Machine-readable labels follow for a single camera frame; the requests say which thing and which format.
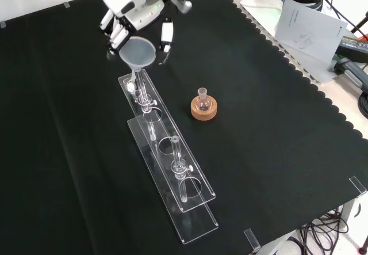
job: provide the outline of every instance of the white floor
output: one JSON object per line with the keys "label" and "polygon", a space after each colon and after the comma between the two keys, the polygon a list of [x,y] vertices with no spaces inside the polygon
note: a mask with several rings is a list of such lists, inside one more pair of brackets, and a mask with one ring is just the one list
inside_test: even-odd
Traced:
{"label": "white floor", "polygon": [[[354,219],[348,222],[349,232],[347,234],[340,234],[338,244],[336,245],[333,255],[356,255],[358,249],[363,245],[365,239],[368,236],[368,195],[364,195],[360,198],[360,204],[362,206],[361,213]],[[294,238],[300,240],[299,233],[293,234]],[[331,234],[332,239],[336,238],[336,233]],[[329,245],[328,240],[324,237],[320,237],[322,243],[326,246]],[[307,239],[308,248],[313,255],[322,255],[323,252],[315,244],[312,235]],[[300,248],[293,242],[287,241],[283,247],[277,251],[277,255],[300,255]]]}

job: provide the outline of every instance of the hole in acrylic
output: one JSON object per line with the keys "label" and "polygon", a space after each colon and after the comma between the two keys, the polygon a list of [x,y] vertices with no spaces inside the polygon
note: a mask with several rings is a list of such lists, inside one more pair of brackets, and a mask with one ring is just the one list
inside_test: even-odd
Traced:
{"label": "hole in acrylic", "polygon": [[186,177],[180,182],[180,189],[186,188],[187,198],[198,196],[202,192],[202,184],[195,177]]}
{"label": "hole in acrylic", "polygon": [[171,143],[171,137],[162,138],[159,143],[159,150],[166,155],[173,154],[173,144]]}
{"label": "hole in acrylic", "polygon": [[151,111],[144,113],[144,118],[149,120],[150,123],[156,123],[162,119],[162,110],[157,107],[151,107]]}

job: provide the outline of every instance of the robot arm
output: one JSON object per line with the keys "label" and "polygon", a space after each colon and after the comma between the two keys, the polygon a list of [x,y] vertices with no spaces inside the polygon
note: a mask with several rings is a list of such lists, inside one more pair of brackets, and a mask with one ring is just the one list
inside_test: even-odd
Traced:
{"label": "robot arm", "polygon": [[[168,2],[171,1],[175,4],[182,13],[188,12],[191,8],[189,0],[103,1],[109,8],[109,11],[102,19],[100,28],[110,37],[109,51],[111,54],[118,53],[134,33],[153,23],[163,13]],[[163,24],[163,50],[170,50],[173,34],[173,24],[166,20]]]}

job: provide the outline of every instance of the white table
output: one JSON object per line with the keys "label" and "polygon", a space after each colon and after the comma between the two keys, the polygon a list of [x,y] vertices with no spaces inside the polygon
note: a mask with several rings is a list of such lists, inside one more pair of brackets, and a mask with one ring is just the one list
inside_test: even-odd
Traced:
{"label": "white table", "polygon": [[[247,15],[252,22],[255,22],[252,15],[247,12],[240,4],[242,0],[233,0],[233,2],[237,5],[242,12]],[[279,45],[275,42],[272,35],[270,35],[266,30],[262,27],[258,28],[261,30],[261,33],[264,34],[267,39],[271,40],[274,45]],[[285,54],[290,60],[291,64],[294,64],[296,69],[303,73],[303,76],[310,78],[309,74],[306,73],[302,66],[300,66],[291,56]],[[361,95],[362,91],[356,88],[345,75],[341,75],[335,78],[333,81],[327,83],[317,83],[314,80],[311,80],[311,83],[315,84],[320,91],[325,93],[326,98],[329,98],[334,105],[336,105],[340,113],[346,116],[347,121],[351,122],[354,126],[354,129],[360,131],[365,139],[368,139],[368,119],[366,119],[359,111],[358,108],[358,98]],[[349,201],[344,205],[343,218],[348,221],[351,212],[356,212],[356,207],[358,205],[357,199]],[[289,234],[284,235],[281,238],[276,239],[273,242],[268,243],[265,246],[262,246],[260,251],[257,252],[257,255],[273,255],[287,239],[293,233],[291,231]]]}

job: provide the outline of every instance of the table leg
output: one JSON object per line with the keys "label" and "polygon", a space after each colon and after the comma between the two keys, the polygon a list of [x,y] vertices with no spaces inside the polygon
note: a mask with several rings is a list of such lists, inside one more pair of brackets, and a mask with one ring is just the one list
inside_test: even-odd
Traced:
{"label": "table leg", "polygon": [[366,238],[366,241],[364,242],[364,245],[359,248],[359,254],[361,255],[366,255],[367,254],[367,249],[368,249],[368,237]]}
{"label": "table leg", "polygon": [[257,252],[257,255],[274,255],[293,233],[294,231],[262,246],[262,248]]}
{"label": "table leg", "polygon": [[352,199],[348,201],[347,203],[345,203],[343,207],[343,211],[341,213],[342,219],[345,220],[346,223],[348,223],[350,219],[354,219],[354,216],[358,212],[358,207],[359,207],[359,197],[357,197],[356,199]]}

